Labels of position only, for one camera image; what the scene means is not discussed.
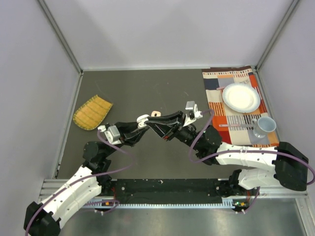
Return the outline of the white earbud charging case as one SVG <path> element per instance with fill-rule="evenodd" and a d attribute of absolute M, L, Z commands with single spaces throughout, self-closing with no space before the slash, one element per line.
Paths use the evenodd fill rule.
<path fill-rule="evenodd" d="M 144 128 L 146 126 L 145 122 L 148 120 L 149 115 L 141 115 L 137 118 L 136 122 L 138 124 L 138 128 Z"/>

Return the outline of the pink earbud charging case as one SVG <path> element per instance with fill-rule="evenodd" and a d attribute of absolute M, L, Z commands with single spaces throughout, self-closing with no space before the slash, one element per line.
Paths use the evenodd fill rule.
<path fill-rule="evenodd" d="M 161 116 L 161 112 L 159 112 L 159 111 L 152 111 L 151 116 L 152 117 L 160 117 Z"/>

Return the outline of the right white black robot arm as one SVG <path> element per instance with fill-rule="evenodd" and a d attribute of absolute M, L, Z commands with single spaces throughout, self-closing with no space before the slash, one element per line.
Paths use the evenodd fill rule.
<path fill-rule="evenodd" d="M 189 146 L 189 159 L 207 165 L 238 165 L 229 178 L 230 190 L 237 195 L 246 190 L 263 186 L 281 185 L 293 191 L 305 191 L 313 181 L 308 172 L 314 172 L 308 159 L 291 144 L 281 142 L 277 147 L 249 147 L 222 141 L 219 132 L 208 120 L 197 132 L 192 124 L 204 112 L 177 112 L 168 116 L 147 116 L 138 121 L 139 126 L 149 127 L 161 138 L 173 138 Z"/>

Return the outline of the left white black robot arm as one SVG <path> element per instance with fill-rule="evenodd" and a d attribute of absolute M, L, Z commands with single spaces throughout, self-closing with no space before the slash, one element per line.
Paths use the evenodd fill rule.
<path fill-rule="evenodd" d="M 32 202 L 26 210 L 24 230 L 27 236 L 57 236 L 68 220 L 91 199 L 111 191 L 110 160 L 116 151 L 127 154 L 122 146 L 134 146 L 149 127 L 144 123 L 118 122 L 101 125 L 98 141 L 86 143 L 84 163 L 56 192 L 40 203 Z"/>

